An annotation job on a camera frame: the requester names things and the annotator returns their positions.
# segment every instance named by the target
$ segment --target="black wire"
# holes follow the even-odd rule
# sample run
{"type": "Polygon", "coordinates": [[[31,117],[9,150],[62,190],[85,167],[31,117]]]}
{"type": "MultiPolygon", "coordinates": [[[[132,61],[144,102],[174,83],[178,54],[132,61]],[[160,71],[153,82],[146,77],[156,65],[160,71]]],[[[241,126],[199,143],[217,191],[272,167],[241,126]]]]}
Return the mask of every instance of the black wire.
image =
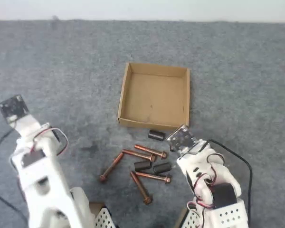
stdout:
{"type": "Polygon", "coordinates": [[[202,213],[201,213],[202,216],[203,216],[203,223],[202,223],[202,225],[201,225],[201,228],[204,228],[204,225],[205,225],[205,209],[206,209],[206,208],[204,208],[203,211],[202,211],[202,213]]]}
{"type": "MultiPolygon", "coordinates": [[[[9,130],[7,133],[5,133],[1,138],[0,138],[0,145],[3,142],[3,140],[8,137],[12,132],[14,131],[14,128],[9,130]]],[[[20,218],[25,222],[26,227],[28,226],[28,220],[27,218],[24,216],[24,214],[18,209],[16,208],[14,205],[12,205],[10,202],[8,202],[6,199],[4,199],[2,196],[0,196],[0,201],[2,203],[4,203],[6,206],[8,206],[9,208],[11,208],[14,212],[16,212],[20,218]]]]}
{"type": "Polygon", "coordinates": [[[247,162],[243,157],[241,157],[240,155],[238,155],[237,153],[235,153],[234,151],[232,151],[231,149],[229,149],[228,147],[224,146],[223,144],[219,143],[218,141],[215,141],[213,139],[208,139],[204,145],[201,147],[201,149],[199,150],[199,152],[201,152],[209,142],[213,142],[219,146],[221,146],[222,148],[224,148],[226,151],[228,151],[229,153],[233,154],[234,156],[238,157],[240,160],[242,160],[248,167],[249,169],[249,184],[248,184],[248,206],[247,206],[247,210],[248,210],[248,224],[250,225],[251,222],[251,187],[252,187],[252,177],[253,177],[253,173],[252,173],[252,167],[249,164],[249,162],[247,162]]]}

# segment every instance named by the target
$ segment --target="gray carpet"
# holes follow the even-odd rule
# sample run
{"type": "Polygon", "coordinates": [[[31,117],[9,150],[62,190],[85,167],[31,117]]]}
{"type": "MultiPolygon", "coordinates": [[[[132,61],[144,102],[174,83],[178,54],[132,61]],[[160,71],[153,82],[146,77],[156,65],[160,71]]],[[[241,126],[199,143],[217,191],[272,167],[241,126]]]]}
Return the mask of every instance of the gray carpet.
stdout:
{"type": "MultiPolygon", "coordinates": [[[[171,228],[192,198],[178,167],[171,171],[170,185],[143,180],[154,197],[149,206],[129,175],[139,159],[126,157],[106,184],[98,182],[122,148],[141,143],[168,149],[147,139],[148,130],[117,123],[127,61],[191,69],[192,131],[224,143],[251,163],[251,227],[285,228],[285,25],[0,22],[0,101],[21,93],[42,124],[50,122],[66,133],[70,147],[58,159],[69,186],[81,186],[91,201],[104,201],[121,228],[171,228]]],[[[0,114],[0,136],[8,129],[0,114]]],[[[17,137],[13,133],[0,147],[0,193],[26,212],[8,165],[17,137]]],[[[226,156],[246,200],[246,166],[215,148],[226,156]]],[[[170,153],[169,160],[175,159],[170,153]]],[[[0,227],[24,225],[0,203],[0,227]]]]}

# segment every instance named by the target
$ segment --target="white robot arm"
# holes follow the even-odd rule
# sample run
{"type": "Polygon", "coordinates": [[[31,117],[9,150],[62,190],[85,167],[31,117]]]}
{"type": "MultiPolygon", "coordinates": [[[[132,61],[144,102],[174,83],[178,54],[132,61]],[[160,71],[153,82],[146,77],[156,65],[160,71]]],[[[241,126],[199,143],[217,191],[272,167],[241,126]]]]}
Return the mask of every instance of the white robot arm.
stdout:
{"type": "Polygon", "coordinates": [[[240,184],[224,166],[222,154],[209,142],[196,140],[183,125],[167,141],[180,157],[177,164],[187,178],[194,194],[188,208],[196,215],[194,224],[200,228],[247,228],[248,217],[240,184]]]}
{"type": "Polygon", "coordinates": [[[21,190],[28,205],[30,228],[94,228],[97,215],[89,207],[82,188],[69,189],[57,155],[68,144],[67,137],[48,123],[40,125],[29,114],[20,95],[0,103],[8,124],[21,135],[10,163],[18,174],[21,190]],[[54,132],[66,139],[63,149],[54,132]]]}

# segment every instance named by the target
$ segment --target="screw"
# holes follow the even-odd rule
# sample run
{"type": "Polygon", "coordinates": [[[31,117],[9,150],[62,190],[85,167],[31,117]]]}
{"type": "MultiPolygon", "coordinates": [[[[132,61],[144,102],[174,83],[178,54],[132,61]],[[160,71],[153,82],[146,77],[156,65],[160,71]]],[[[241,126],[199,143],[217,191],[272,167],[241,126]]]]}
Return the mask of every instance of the screw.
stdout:
{"type": "Polygon", "coordinates": [[[148,195],[146,189],[143,187],[143,184],[139,181],[138,177],[135,175],[134,172],[130,172],[131,177],[133,178],[133,181],[135,182],[135,184],[137,185],[139,191],[141,192],[142,196],[143,196],[143,202],[148,205],[150,203],[152,203],[153,199],[151,196],[148,195]]]}
{"type": "Polygon", "coordinates": [[[150,162],[154,162],[155,159],[156,159],[156,156],[154,156],[152,154],[151,155],[147,155],[147,154],[138,153],[138,152],[130,151],[130,150],[126,150],[126,149],[123,149],[122,151],[123,151],[123,153],[126,153],[126,154],[130,154],[130,155],[133,155],[133,156],[136,156],[136,157],[147,159],[150,162]]]}
{"type": "Polygon", "coordinates": [[[171,182],[171,176],[169,176],[169,175],[162,177],[162,176],[156,176],[156,175],[152,175],[152,174],[148,174],[148,173],[144,173],[144,172],[135,172],[135,174],[137,176],[141,176],[141,177],[148,177],[151,179],[164,181],[164,182],[166,182],[166,184],[169,184],[171,182]]]}
{"type": "Polygon", "coordinates": [[[141,145],[135,145],[134,148],[136,148],[138,150],[141,150],[141,151],[145,151],[145,152],[148,152],[148,153],[155,154],[157,156],[160,156],[161,159],[167,158],[167,153],[165,151],[159,152],[159,151],[156,151],[156,150],[153,150],[153,149],[141,146],[141,145]]]}
{"type": "Polygon", "coordinates": [[[123,153],[120,153],[113,161],[113,163],[109,166],[109,168],[102,174],[100,175],[99,180],[101,182],[104,182],[107,180],[107,176],[109,173],[114,169],[114,167],[118,164],[118,162],[123,158],[123,153]]]}

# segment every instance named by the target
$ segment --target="cardboard tray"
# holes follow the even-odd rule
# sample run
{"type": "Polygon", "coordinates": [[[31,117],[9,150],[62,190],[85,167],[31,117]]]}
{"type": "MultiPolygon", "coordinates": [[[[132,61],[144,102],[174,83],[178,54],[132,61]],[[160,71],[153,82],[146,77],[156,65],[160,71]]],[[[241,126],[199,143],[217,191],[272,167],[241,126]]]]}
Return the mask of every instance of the cardboard tray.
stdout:
{"type": "Polygon", "coordinates": [[[127,63],[118,109],[123,126],[175,130],[189,125],[190,70],[127,63]]]}

